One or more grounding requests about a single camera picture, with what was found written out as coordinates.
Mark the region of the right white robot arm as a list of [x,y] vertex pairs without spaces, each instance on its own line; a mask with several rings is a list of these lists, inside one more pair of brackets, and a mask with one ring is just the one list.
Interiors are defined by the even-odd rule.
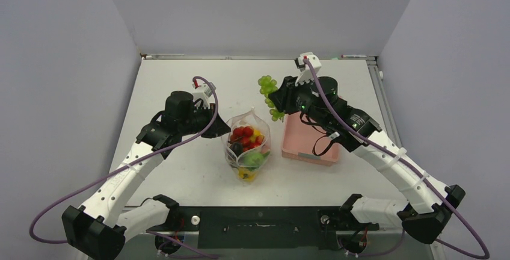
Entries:
[[420,168],[375,119],[338,96],[337,81],[331,77],[301,84],[296,76],[287,76],[279,88],[268,91],[268,100],[277,111],[307,116],[327,133],[331,143],[365,160],[406,199],[397,202],[353,194],[340,212],[344,227],[397,227],[421,243],[436,241],[465,196],[459,185],[448,186]]

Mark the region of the red cherry tomato bunch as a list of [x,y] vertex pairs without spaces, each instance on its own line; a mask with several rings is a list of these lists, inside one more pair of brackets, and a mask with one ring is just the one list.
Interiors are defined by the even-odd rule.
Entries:
[[265,134],[261,130],[251,126],[238,126],[233,129],[227,143],[230,145],[234,142],[240,142],[245,147],[245,152],[261,146],[266,140]]

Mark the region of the dark purple eggplant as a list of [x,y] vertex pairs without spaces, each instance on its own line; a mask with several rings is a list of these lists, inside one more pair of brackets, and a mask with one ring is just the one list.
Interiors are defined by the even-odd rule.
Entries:
[[245,147],[240,142],[234,142],[230,145],[230,150],[234,153],[236,157],[239,157],[245,152]]

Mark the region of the yellow bell pepper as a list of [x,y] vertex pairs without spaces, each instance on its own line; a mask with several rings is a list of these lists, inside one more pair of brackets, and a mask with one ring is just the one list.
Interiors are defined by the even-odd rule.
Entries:
[[253,182],[257,177],[257,170],[250,170],[245,168],[238,168],[238,177],[245,182]]

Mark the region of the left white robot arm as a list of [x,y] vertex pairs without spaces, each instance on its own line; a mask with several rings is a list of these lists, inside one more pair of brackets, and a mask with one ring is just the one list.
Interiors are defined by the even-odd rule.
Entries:
[[230,128],[209,102],[214,92],[174,91],[137,135],[126,158],[103,185],[79,207],[69,206],[62,214],[67,242],[92,259],[115,259],[124,244],[138,234],[160,225],[174,229],[179,222],[179,204],[162,194],[124,212],[128,200],[183,137],[216,138]]

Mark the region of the green lettuce head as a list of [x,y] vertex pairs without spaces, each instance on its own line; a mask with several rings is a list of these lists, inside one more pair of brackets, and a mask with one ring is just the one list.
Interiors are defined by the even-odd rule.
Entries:
[[258,169],[264,165],[266,159],[267,155],[258,150],[254,150],[244,155],[241,161],[241,166],[249,169]]

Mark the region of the clear zip top bag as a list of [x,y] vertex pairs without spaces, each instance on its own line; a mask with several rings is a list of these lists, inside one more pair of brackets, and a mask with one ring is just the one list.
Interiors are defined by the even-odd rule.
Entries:
[[255,109],[227,121],[230,132],[221,136],[227,164],[243,182],[253,182],[271,154],[269,125]]

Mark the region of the pink plastic basket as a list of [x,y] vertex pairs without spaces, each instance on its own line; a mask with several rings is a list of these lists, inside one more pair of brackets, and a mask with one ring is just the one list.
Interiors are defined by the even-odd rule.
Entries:
[[307,163],[333,166],[340,159],[340,145],[333,144],[327,152],[318,156],[329,145],[330,139],[321,128],[306,125],[300,114],[287,115],[284,118],[281,155]]

